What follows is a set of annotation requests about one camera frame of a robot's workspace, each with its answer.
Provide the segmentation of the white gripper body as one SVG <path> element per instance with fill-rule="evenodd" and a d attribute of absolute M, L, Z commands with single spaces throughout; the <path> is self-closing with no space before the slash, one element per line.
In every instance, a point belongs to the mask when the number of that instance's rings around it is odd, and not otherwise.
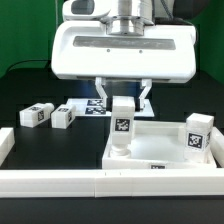
<path fill-rule="evenodd" d="M 51 67 L 60 79 L 150 79 L 185 83 L 196 72 L 196 29 L 147 26 L 142 36 L 115 36 L 97 21 L 67 21 L 56 32 Z"/>

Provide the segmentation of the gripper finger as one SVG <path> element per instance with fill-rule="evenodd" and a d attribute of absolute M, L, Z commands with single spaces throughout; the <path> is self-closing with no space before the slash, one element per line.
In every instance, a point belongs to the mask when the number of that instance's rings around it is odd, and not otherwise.
<path fill-rule="evenodd" d="M 106 79 L 102 77 L 96 77 L 95 78 L 95 87 L 96 91 L 98 92 L 100 98 L 102 99 L 103 107 L 107 108 L 107 100 L 108 96 L 106 94 L 106 91 L 104 89 L 106 85 Z"/>
<path fill-rule="evenodd" d="M 140 89 L 142 92 L 140 93 L 138 97 L 138 103 L 139 103 L 139 109 L 142 110 L 144 108 L 144 100 L 148 93 L 150 92 L 152 88 L 152 80 L 151 79 L 142 79 L 140 81 Z"/>

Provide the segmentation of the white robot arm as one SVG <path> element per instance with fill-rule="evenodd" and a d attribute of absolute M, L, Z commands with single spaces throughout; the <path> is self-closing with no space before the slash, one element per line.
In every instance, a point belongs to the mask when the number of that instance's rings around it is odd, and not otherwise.
<path fill-rule="evenodd" d="M 196 72 L 190 20 L 211 0 L 66 0 L 52 49 L 60 79 L 93 79 L 103 105 L 109 81 L 138 81 L 136 108 L 154 82 L 186 83 Z"/>

